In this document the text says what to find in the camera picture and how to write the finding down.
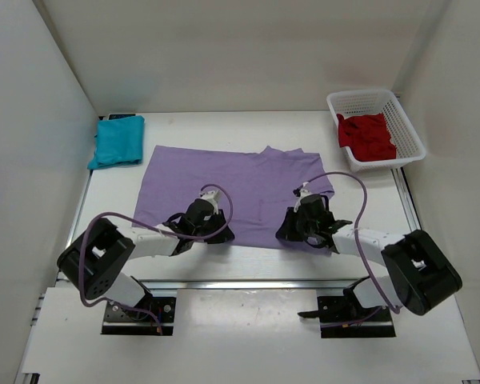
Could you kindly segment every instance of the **robotic arm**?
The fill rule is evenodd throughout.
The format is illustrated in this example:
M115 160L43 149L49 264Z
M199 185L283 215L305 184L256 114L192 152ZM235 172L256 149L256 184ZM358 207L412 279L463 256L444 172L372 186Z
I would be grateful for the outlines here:
M305 186L294 191L298 200L287 209L276 238L363 258L370 278L343 292L353 316L360 317L365 308L386 305L405 306L424 315L462 288L457 271L424 230L406 235L356 230L351 222L334 219L327 196L313 194ZM373 276L367 260L385 266L389 276Z
M153 232L143 228L116 227L106 218L100 218L91 228L84 258L84 296L87 300L107 299L138 310L150 311L151 293L136 279L126 276L121 269L128 260L145 256L175 256L189 250L193 239L178 235L206 236L226 224L224 213L218 208L220 192L201 193L183 214L174 214ZM80 235L58 258L57 266L78 287L78 267L84 234ZM224 230L206 243L217 244L234 239L231 229ZM125 311L133 320L139 320L137 311Z

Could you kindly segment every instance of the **white tabletop surface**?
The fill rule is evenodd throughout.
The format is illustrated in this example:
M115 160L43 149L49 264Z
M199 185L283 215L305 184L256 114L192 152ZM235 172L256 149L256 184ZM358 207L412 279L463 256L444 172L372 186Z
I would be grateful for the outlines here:
M93 172L77 236L101 212L116 211L133 216L142 177L156 145L232 152L259 152L266 146L280 150L302 148L305 152L320 153L325 170L349 170L338 148L329 112L140 115L146 120L143 163ZM369 190L361 226L396 234L408 233L409 226L392 173L382 170L360 176ZM332 176L330 180L335 190L330 203L334 216L353 221L362 203L360 186L344 176ZM112 218L111 221L130 225L121 219ZM381 267L375 265L374 269L377 274L386 274ZM124 272L140 279L169 280L325 279L366 275L361 261L349 255L328 257L295 250L203 244L195 244L191 251L173 258L132 260L125 265Z
M303 148L319 152L326 170L346 170L327 112L142 114L146 158L141 166L94 172L77 234L104 210L133 214L156 144L208 150ZM362 175L369 188L364 227L407 232L391 172ZM331 209L353 219L361 191L334 177ZM196 245L174 258L127 263L137 278L357 278L358 258L232 247L228 254ZM454 298L426 316L394 316L396 338L320 339L314 290L179 290L172 337L100 335L102 304L88 309L73 287L48 289L22 366L39 384L106 382L253 384L437 383L480 379Z

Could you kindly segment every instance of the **white plastic basket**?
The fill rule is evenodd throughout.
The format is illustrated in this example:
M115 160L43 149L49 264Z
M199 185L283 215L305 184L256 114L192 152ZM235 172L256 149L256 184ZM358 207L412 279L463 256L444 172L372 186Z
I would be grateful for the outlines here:
M402 106L390 90L349 90L337 92L327 96L327 104L333 115L336 128L338 118L342 114L345 118L363 114L384 114L387 129L391 134L391 141L397 147L397 158L378 162L360 162L352 155L348 146L343 147L343 153L349 162L350 170L357 172L375 168L400 168L410 162L422 160L425 147L416 134Z

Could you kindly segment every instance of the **teal towel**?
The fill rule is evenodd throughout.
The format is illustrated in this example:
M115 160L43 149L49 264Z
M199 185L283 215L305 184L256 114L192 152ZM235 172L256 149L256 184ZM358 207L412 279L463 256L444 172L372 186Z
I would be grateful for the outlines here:
M112 166L130 166L142 162L144 118L131 116L98 122L94 157L87 165L89 170Z

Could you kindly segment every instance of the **white wall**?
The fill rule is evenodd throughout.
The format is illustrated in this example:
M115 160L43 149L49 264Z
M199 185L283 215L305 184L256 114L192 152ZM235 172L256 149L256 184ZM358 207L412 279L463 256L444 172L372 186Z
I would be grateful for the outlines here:
M464 280L457 299L480 365L480 0L454 1L402 103L429 152L406 174L424 228Z
M323 110L336 90L392 88L430 0L44 3L105 114Z
M97 117L30 0L0 0L0 384L53 282Z

